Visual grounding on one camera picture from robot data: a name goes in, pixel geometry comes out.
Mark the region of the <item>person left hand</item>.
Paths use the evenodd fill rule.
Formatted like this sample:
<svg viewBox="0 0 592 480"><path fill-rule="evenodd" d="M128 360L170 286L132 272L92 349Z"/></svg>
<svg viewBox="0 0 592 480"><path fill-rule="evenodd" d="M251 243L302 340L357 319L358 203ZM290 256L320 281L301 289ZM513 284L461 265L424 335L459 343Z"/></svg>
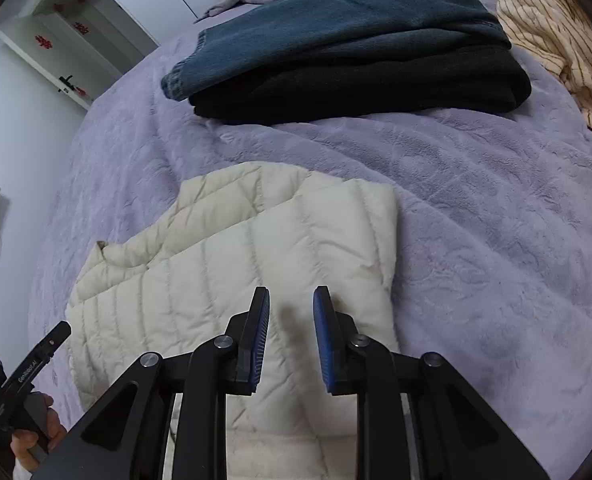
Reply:
<svg viewBox="0 0 592 480"><path fill-rule="evenodd" d="M49 450L53 450L67 436L67 429L60 421L57 411L52 408L54 400L46 393L42 394L46 404L46 434L49 437ZM11 449L16 458L16 467L24 471L34 472L38 460L31 455L30 450L38 443L38 434L29 430L17 430L12 433Z"/></svg>

